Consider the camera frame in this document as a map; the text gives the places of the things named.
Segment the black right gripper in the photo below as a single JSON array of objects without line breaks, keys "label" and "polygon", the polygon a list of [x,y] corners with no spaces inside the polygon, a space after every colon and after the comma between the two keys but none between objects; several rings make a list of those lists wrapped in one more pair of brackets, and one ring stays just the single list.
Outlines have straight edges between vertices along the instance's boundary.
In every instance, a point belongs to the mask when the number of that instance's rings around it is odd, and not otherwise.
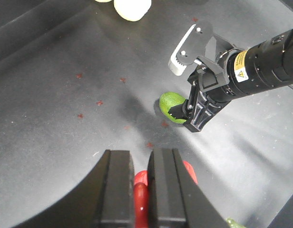
[{"label": "black right gripper", "polygon": [[226,52],[217,61],[220,72],[215,74],[211,69],[200,65],[190,75],[191,92],[188,99],[182,104],[172,106],[168,113],[176,120],[186,120],[183,126],[190,132],[201,132],[203,127],[223,108],[233,95],[229,90],[232,82],[231,60],[234,49]]}]

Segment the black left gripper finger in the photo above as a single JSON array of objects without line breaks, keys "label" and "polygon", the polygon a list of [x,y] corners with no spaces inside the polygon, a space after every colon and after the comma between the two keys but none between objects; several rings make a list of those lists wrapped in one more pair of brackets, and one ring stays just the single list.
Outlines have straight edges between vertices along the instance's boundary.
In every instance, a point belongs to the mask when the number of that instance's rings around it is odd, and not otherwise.
[{"label": "black left gripper finger", "polygon": [[95,167],[56,203],[19,228],[132,228],[134,166],[129,151],[106,150]]}]

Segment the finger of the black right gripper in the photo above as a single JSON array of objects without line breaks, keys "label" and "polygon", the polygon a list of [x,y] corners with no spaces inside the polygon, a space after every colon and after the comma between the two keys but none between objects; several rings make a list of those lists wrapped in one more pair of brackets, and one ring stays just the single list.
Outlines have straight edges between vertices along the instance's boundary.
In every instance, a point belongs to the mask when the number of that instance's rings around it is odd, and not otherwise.
[{"label": "finger of the black right gripper", "polygon": [[178,149],[154,148],[148,167],[151,228],[226,228],[185,168]]}]

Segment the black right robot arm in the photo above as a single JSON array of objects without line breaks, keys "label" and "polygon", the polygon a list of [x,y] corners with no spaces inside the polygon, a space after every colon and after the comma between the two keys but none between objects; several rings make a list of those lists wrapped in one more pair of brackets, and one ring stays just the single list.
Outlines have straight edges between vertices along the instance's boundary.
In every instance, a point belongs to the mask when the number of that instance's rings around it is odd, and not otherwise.
[{"label": "black right robot arm", "polygon": [[[242,50],[200,21],[183,36],[169,60],[177,76],[187,66],[188,99],[176,102],[163,94],[160,109],[173,121],[180,120],[191,132],[200,132],[232,100],[293,84],[293,29],[250,49]],[[152,228],[228,228],[194,181],[177,149],[154,149],[147,169]]]}]

